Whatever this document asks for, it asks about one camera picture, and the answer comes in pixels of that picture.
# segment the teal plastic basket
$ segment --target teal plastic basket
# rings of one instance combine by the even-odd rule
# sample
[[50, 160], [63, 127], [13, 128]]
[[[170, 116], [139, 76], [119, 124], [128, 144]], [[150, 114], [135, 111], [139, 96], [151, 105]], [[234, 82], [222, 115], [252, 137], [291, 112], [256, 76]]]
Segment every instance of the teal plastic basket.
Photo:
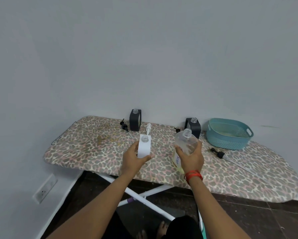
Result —
[[254, 135], [249, 126], [230, 119], [212, 118], [208, 128], [207, 140], [218, 148], [242, 149]]

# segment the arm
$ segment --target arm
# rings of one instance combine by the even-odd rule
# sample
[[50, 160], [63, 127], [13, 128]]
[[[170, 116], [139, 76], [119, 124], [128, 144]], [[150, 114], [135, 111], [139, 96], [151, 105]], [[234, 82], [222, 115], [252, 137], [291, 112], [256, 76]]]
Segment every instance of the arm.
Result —
[[[191, 155], [185, 155], [178, 146], [175, 149], [185, 173], [191, 170], [201, 171], [204, 158], [201, 153], [200, 141]], [[212, 239], [250, 239], [247, 233], [222, 209], [199, 177], [192, 177], [189, 180], [189, 185], [193, 191], [203, 223]]]
[[150, 156], [136, 157], [135, 150], [138, 149], [138, 143], [132, 144], [123, 154], [121, 175], [89, 204], [51, 233], [47, 239], [102, 237], [128, 184], [141, 166], [151, 159]]

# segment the foot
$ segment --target foot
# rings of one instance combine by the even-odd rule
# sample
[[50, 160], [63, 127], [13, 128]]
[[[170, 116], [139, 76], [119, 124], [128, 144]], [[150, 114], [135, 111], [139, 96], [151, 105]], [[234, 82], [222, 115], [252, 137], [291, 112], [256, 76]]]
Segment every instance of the foot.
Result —
[[144, 230], [139, 231], [136, 236], [136, 239], [147, 239], [147, 238], [148, 238], [147, 233]]
[[167, 233], [167, 229], [168, 229], [167, 223], [162, 221], [159, 225], [156, 239], [160, 239], [163, 235], [165, 235]]

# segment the white metal frame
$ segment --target white metal frame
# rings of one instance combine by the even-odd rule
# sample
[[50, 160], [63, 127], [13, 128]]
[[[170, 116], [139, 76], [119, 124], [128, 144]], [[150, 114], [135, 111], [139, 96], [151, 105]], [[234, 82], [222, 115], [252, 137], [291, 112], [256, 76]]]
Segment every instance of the white metal frame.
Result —
[[[112, 183], [113, 181], [115, 181], [115, 179], [113, 177], [111, 177], [108, 174], [104, 174], [104, 173], [96, 173], [98, 174], [100, 177], [104, 178], [105, 180], [107, 180], [108, 182]], [[149, 195], [153, 195], [159, 192], [162, 192], [164, 190], [167, 189], [171, 189], [173, 186], [171, 185], [161, 185], [157, 188], [148, 190], [144, 193], [141, 194], [137, 194], [136, 192], [134, 192], [133, 190], [129, 189], [128, 187], [126, 188], [125, 192], [131, 196], [131, 198], [120, 201], [118, 206], [122, 206], [125, 205], [127, 203], [131, 203], [135, 200], [140, 201], [141, 203], [143, 203], [144, 205], [148, 206], [149, 208], [153, 209], [155, 212], [158, 212], [159, 214], [163, 215], [164, 217], [166, 217], [168, 220], [173, 221], [175, 219], [175, 217], [173, 217], [172, 215], [170, 215], [169, 213], [165, 212], [164, 210], [160, 209], [158, 206], [156, 206], [155, 204], [151, 203], [150, 201], [146, 200], [146, 197]], [[200, 212], [198, 210], [198, 214], [199, 214], [199, 225], [200, 225], [200, 230], [203, 231], [203, 222], [202, 222], [202, 218], [200, 215]]]

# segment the soap bottle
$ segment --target soap bottle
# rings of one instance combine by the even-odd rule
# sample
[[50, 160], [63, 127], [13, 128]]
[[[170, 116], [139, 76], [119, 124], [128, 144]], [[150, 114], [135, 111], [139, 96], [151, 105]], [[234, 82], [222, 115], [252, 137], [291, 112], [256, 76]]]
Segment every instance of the soap bottle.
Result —
[[[175, 145], [178, 145], [184, 154], [190, 155], [194, 152], [195, 148], [197, 147], [198, 139], [192, 135], [191, 129], [186, 128], [175, 135]], [[181, 167], [180, 157], [175, 151], [175, 149], [172, 154], [172, 162], [177, 168], [177, 170], [184, 174], [184, 171]]]

